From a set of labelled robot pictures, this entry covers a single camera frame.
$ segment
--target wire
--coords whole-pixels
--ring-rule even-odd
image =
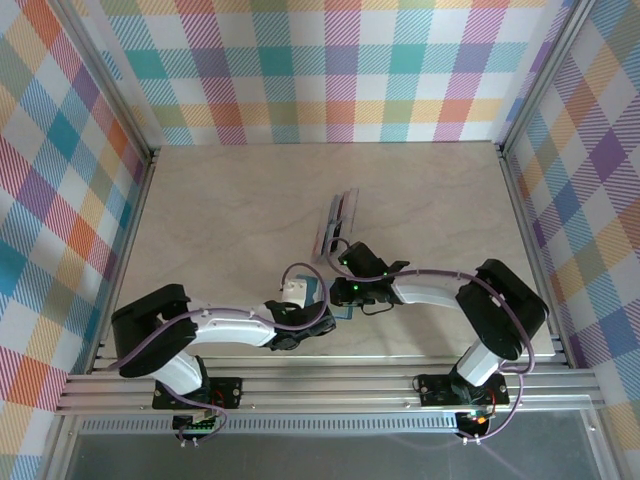
[[[202,437],[199,441],[200,443],[206,442],[208,440],[210,440],[211,438],[213,438],[214,436],[216,436],[218,433],[220,433],[220,430],[222,430],[226,425],[227,425],[227,421],[229,420],[229,415],[227,414],[226,410],[222,407],[218,407],[217,405],[209,405],[207,403],[202,403],[202,402],[196,402],[194,400],[189,400],[186,397],[183,397],[182,395],[178,395],[171,387],[164,385],[164,388],[167,390],[167,392],[169,393],[169,395],[171,395],[173,398],[175,398],[176,400],[178,400],[179,402],[182,403],[186,403],[187,405],[191,405],[193,407],[198,407],[198,408],[204,408],[204,409],[208,409],[211,410],[213,412],[213,414],[220,414],[222,415],[222,421],[220,422],[220,425],[218,425],[217,428],[215,428],[211,433],[205,435],[204,437]],[[182,444],[184,445],[185,443],[185,439],[183,437],[183,432],[185,430],[186,426],[182,426],[180,427],[180,429],[178,429],[178,438],[180,439],[180,441],[182,442]]]
[[[312,327],[316,323],[318,323],[324,317],[326,309],[329,307],[329,291],[327,289],[327,284],[325,283],[320,272],[316,270],[314,267],[304,262],[296,262],[289,265],[284,273],[282,274],[282,278],[280,280],[280,284],[284,285],[284,281],[287,278],[287,274],[295,267],[304,267],[311,271],[317,278],[320,286],[322,288],[322,308],[318,312],[318,314],[310,321],[303,323],[302,325],[283,325],[281,323],[276,323],[272,320],[267,320],[266,318],[261,317],[253,312],[249,312],[247,310],[243,310],[240,308],[201,308],[198,310],[192,310],[190,312],[181,313],[173,317],[168,322],[163,323],[160,327],[154,330],[147,338],[145,338],[142,342],[140,342],[133,350],[131,350],[125,357],[118,360],[115,363],[112,363],[107,367],[107,370],[117,370],[122,368],[127,363],[131,362],[134,358],[136,358],[140,352],[142,352],[151,342],[153,342],[156,338],[158,338],[163,332],[167,329],[171,328],[173,325],[178,323],[180,320],[184,320],[185,318],[195,317],[197,315],[208,315],[211,313],[242,313],[247,315],[247,318],[251,318],[257,320],[267,327],[276,327],[280,330],[286,330],[290,332],[298,332],[300,330],[305,330],[309,327]]]
[[[389,308],[383,308],[382,310],[376,310],[375,312],[366,312],[364,310],[364,305],[362,305],[360,307],[360,310],[362,311],[362,313],[364,313],[367,317],[373,317],[375,315],[378,315],[379,313],[385,313],[385,312],[390,312],[391,310],[393,310],[393,307],[395,307],[395,305],[392,303],[391,306]]]
[[[330,239],[327,246],[330,246],[333,242],[343,242],[347,246],[350,246],[349,242],[346,239],[340,238],[340,237],[335,237]],[[531,345],[531,340],[529,339],[529,335],[527,335],[526,330],[522,326],[522,323],[514,313],[513,309],[491,285],[489,285],[484,280],[476,277],[475,275],[471,275],[465,272],[455,272],[451,270],[416,269],[416,270],[406,270],[401,272],[388,273],[387,275],[379,275],[377,277],[364,278],[364,277],[356,277],[340,270],[340,268],[338,268],[338,266],[331,259],[331,255],[326,254],[325,258],[327,260],[327,263],[329,264],[329,267],[333,271],[339,273],[341,276],[345,277],[348,280],[353,280],[356,282],[371,283],[371,282],[377,282],[379,280],[387,280],[389,279],[389,277],[409,277],[409,276],[419,274],[419,275],[434,275],[434,276],[449,277],[449,278],[464,278],[465,280],[469,280],[471,282],[478,284],[485,291],[487,291],[492,297],[494,297],[496,301],[500,304],[500,306],[504,309],[504,311],[507,313],[507,315],[509,316],[509,319],[513,322],[513,325],[516,327],[516,330],[520,335],[522,343],[524,343],[525,348],[529,354],[528,364],[526,368],[520,370],[517,368],[506,367],[501,369],[501,371],[504,373],[527,374],[527,373],[531,373],[531,371],[535,367],[535,357],[533,352],[533,346]]]
[[[224,395],[222,395],[222,393],[220,393],[220,390],[216,390],[215,392],[216,395],[218,395],[220,397],[220,403],[222,403],[222,405],[220,405],[222,408],[224,408]]]
[[[491,416],[493,417],[496,414],[496,394],[493,393],[493,390],[489,390],[489,393],[491,394],[491,401],[493,406],[493,408],[491,409]]]
[[[342,242],[347,245],[347,248],[350,246],[349,242],[346,239],[335,237],[329,240],[329,243],[327,244],[327,249],[329,246],[331,246],[333,242]],[[340,268],[338,268],[338,266],[333,262],[330,255],[325,255],[325,257],[326,257],[327,263],[329,264],[329,267],[331,267],[333,271],[339,273],[340,275],[347,278],[348,280],[352,280],[356,282],[365,282],[365,283],[377,282],[379,280],[386,280],[389,277],[407,277],[407,276],[416,275],[416,274],[464,278],[465,280],[469,280],[478,284],[480,287],[484,288],[484,290],[487,291],[493,298],[495,298],[497,302],[500,304],[500,306],[507,313],[507,315],[509,316],[509,319],[513,322],[513,325],[516,327],[516,330],[518,330],[522,343],[524,343],[525,348],[529,354],[528,364],[524,369],[518,369],[514,367],[502,367],[502,366],[498,369],[498,371],[502,373],[514,373],[518,376],[518,386],[519,386],[518,395],[516,398],[516,403],[514,404],[513,408],[511,409],[511,411],[509,412],[505,420],[496,429],[494,429],[492,432],[489,432],[483,435],[481,438],[483,440],[491,438],[505,429],[505,427],[509,424],[509,422],[511,422],[511,419],[513,418],[513,416],[516,414],[518,406],[520,405],[520,401],[522,400],[522,394],[524,392],[524,375],[531,373],[531,371],[534,369],[535,356],[533,351],[533,345],[531,345],[531,339],[529,338],[527,331],[522,326],[520,319],[517,317],[517,315],[509,306],[509,304],[507,304],[507,302],[500,296],[500,294],[491,285],[489,285],[484,280],[477,278],[475,275],[471,275],[469,273],[454,272],[450,270],[437,270],[437,269],[407,270],[407,271],[389,273],[387,275],[379,275],[377,277],[367,277],[367,278],[355,277],[353,275],[350,275],[340,270]],[[471,435],[466,434],[465,432],[460,432],[460,433],[462,435],[465,435],[468,438],[475,439],[475,437],[472,437]]]

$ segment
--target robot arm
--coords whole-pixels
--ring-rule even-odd
[[[354,276],[335,279],[330,290],[331,304],[356,307],[376,303],[391,307],[411,303],[440,305],[461,310],[478,334],[478,340],[449,375],[416,377],[420,391],[428,392],[428,395],[421,395],[424,406],[471,405],[479,396],[486,397],[484,394],[489,390],[502,391],[504,379],[495,372],[506,360],[519,358],[524,346],[507,313],[486,290],[474,282],[457,291],[429,285],[426,283],[429,276],[399,273],[408,262],[387,266],[360,242],[347,248],[339,261]],[[504,264],[487,260],[478,268],[476,277],[498,292],[516,313],[529,338],[544,323],[546,305]],[[166,320],[177,316],[184,318],[175,323],[168,322],[171,324],[168,326],[159,320],[159,316]],[[315,318],[318,321],[309,325]],[[290,350],[302,340],[325,335],[336,327],[324,302],[300,306],[268,301],[253,309],[214,307],[192,301],[181,285],[167,285],[118,310],[112,323],[118,358],[121,359],[118,363],[136,352],[132,359],[118,366],[123,377],[149,375],[159,382],[158,390],[162,391],[162,386],[166,385],[170,388],[169,393],[173,391],[206,404],[213,400],[214,388],[210,382],[213,379],[207,377],[201,359],[184,352],[188,345],[244,343],[271,350]],[[295,331],[287,328],[306,325],[309,326]],[[508,397],[498,401],[505,402],[508,403]],[[169,403],[172,406],[165,408],[178,408],[176,402]]]

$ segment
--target colorful plaid backdrop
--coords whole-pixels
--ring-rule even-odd
[[[497,138],[493,139],[496,143],[500,143],[500,144],[504,143],[507,133],[509,133],[509,129],[511,128],[511,125],[513,125],[513,122],[518,116],[518,113],[520,113],[522,104],[524,103],[525,99],[529,95],[529,92],[533,87],[533,83],[535,79],[538,77],[538,73],[540,73],[540,70],[544,66],[544,62],[547,59],[547,56],[549,55],[549,53],[551,52],[551,49],[556,40],[556,37],[560,33],[564,25],[564,22],[567,19],[567,15],[571,11],[571,7],[573,6],[574,3],[575,3],[575,0],[562,1],[562,6],[558,9],[558,12],[555,18],[553,19],[553,23],[551,24],[551,28],[549,28],[547,35],[544,37],[544,42],[542,42],[542,46],[540,47],[540,50],[538,50],[538,54],[536,55],[535,60],[531,64],[531,67],[529,68],[529,72],[527,73],[527,76],[525,77],[524,82],[522,82],[522,85],[520,86],[520,90],[518,91],[518,96],[516,97],[515,101],[513,102],[513,105],[511,105],[511,108],[509,109],[509,114],[507,115],[506,121],[502,125],[502,128]]]
[[[45,0],[0,0],[0,478],[34,477],[143,163]]]
[[[73,3],[150,138],[244,144],[489,139],[562,2]]]
[[[580,366],[640,478],[640,0],[600,0],[516,148]]]

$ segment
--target aluminum rail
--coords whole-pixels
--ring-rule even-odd
[[[460,411],[460,407],[421,407],[412,381],[419,374],[448,373],[451,365],[420,364],[404,359],[351,359],[350,363],[286,367],[260,366],[256,359],[206,359],[212,377],[243,379],[242,403],[232,414],[242,413],[391,413],[416,411]],[[512,402],[518,379],[505,375]],[[154,393],[151,379],[124,379],[114,373],[72,375],[62,392],[58,413],[122,414],[158,413],[151,408]],[[541,365],[525,378],[523,411],[585,409],[603,403],[595,376],[590,370]],[[500,406],[498,410],[510,407]]]

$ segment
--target gray floor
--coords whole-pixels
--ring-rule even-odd
[[[165,435],[85,435],[69,480],[600,478],[578,412],[521,413],[485,445],[451,434],[226,434],[198,449]]]
[[[489,142],[166,147],[119,305],[168,283],[218,306],[279,299],[284,269],[311,257],[323,206],[352,187],[360,194],[351,241],[366,242],[387,263],[472,272],[499,258],[534,285]],[[326,280],[336,276],[319,269]],[[308,274],[292,276],[299,273]],[[273,355],[458,357],[476,338],[460,312],[406,305],[375,317],[356,311],[331,335]],[[103,358],[114,356],[111,340]],[[533,346],[537,356],[554,354],[546,328]],[[198,345],[192,353],[264,355],[237,344]]]

